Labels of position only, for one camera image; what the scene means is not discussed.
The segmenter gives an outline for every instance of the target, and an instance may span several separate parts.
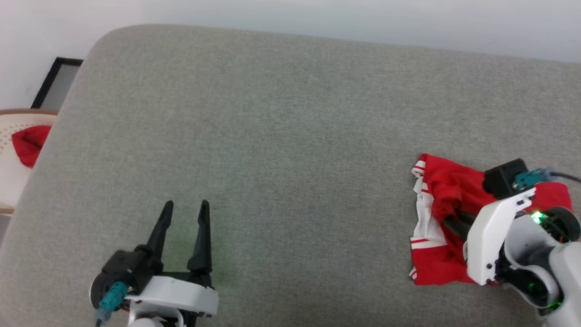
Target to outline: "white stripe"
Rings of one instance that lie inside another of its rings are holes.
[[[425,242],[419,242],[419,243],[411,243],[411,249],[415,249],[415,248],[431,248],[431,247],[439,247],[439,246],[445,246],[445,243],[441,243],[441,242],[436,242],[436,241],[425,241]]]
[[[418,179],[415,181],[414,192],[422,193],[422,185],[424,184],[424,178],[422,176],[416,176]]]
[[[412,172],[412,173],[418,173],[418,174],[420,174],[420,175],[423,175],[423,174],[424,174],[424,170],[423,170],[423,169],[421,169],[421,168],[416,168],[416,167],[413,167],[413,168],[411,169],[411,172]]]

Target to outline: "white chair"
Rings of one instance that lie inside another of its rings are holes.
[[[32,172],[32,169],[24,166],[16,155],[12,134],[31,126],[52,126],[56,114],[56,111],[37,109],[0,111],[0,214],[14,213]]]

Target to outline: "gray fabric cushion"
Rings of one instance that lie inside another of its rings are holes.
[[[8,229],[9,223],[10,223],[10,216],[0,215],[0,246],[2,246],[4,234],[6,233],[6,229]]]
[[[16,327],[90,326],[87,291],[113,252],[145,242],[171,199],[163,260],[185,271],[207,199],[220,309],[201,325],[535,325],[500,287],[414,286],[410,169],[430,152],[581,175],[580,89],[570,63],[113,31],[83,63],[6,235],[0,308]]]

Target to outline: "red cloth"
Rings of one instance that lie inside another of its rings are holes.
[[[20,162],[28,168],[34,167],[44,141],[51,131],[50,126],[40,125],[12,134],[12,144]]]
[[[441,240],[438,243],[430,241],[429,237],[412,237],[412,260],[415,269],[411,275],[415,276],[415,284],[443,285],[454,281],[473,282],[466,271],[467,266],[462,253],[464,242],[442,225],[441,221],[450,215],[456,216],[457,209],[477,215],[482,207],[496,201],[491,194],[482,189],[484,173],[429,154],[420,156],[412,172],[418,178],[423,178],[424,187],[421,192],[433,197],[432,216],[442,229],[447,243],[442,245]],[[532,206],[526,210],[543,211],[555,206],[571,209],[571,198],[567,186],[549,182],[536,186],[536,198]]]

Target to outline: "cable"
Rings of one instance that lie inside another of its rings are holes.
[[[581,183],[581,178],[566,173],[551,172],[551,176],[563,177],[569,180],[573,180],[574,182]]]

